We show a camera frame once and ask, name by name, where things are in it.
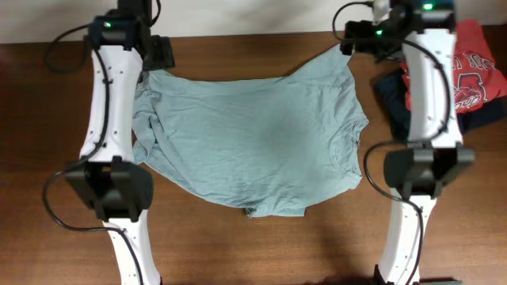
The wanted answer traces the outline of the light blue t-shirt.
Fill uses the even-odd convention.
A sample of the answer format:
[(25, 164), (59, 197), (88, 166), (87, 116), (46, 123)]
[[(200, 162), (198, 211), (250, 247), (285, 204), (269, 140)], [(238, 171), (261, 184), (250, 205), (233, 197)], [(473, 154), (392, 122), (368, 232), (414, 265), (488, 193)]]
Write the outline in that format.
[(163, 70), (135, 91), (135, 161), (251, 218), (301, 216), (356, 188), (368, 119), (339, 47), (278, 78), (204, 82)]

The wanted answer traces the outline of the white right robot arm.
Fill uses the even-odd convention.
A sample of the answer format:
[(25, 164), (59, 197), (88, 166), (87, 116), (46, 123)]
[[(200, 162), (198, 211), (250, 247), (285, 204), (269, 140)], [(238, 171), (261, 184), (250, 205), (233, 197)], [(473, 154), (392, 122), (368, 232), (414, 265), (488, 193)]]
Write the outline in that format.
[(410, 126), (406, 139), (378, 142), (366, 154), (393, 146), (385, 156), (383, 190), (392, 202), (387, 241), (366, 284), (421, 284), (419, 266), (426, 227), (438, 197), (475, 160), (463, 145), (456, 119), (452, 61), (456, 45), (452, 1), (366, 1), (373, 18), (349, 21), (339, 37), (341, 52), (364, 52), (377, 61), (395, 55), (410, 76)]

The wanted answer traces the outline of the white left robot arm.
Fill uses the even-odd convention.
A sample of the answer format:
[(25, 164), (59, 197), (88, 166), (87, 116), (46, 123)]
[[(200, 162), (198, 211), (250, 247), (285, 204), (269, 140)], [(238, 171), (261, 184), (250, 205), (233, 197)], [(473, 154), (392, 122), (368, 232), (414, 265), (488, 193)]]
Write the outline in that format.
[(151, 34), (158, 1), (119, 1), (87, 26), (93, 62), (93, 95), (78, 162), (67, 183), (109, 234), (122, 284), (160, 284), (147, 226), (153, 201), (151, 174), (135, 164), (132, 114), (144, 71), (171, 67), (166, 38)]

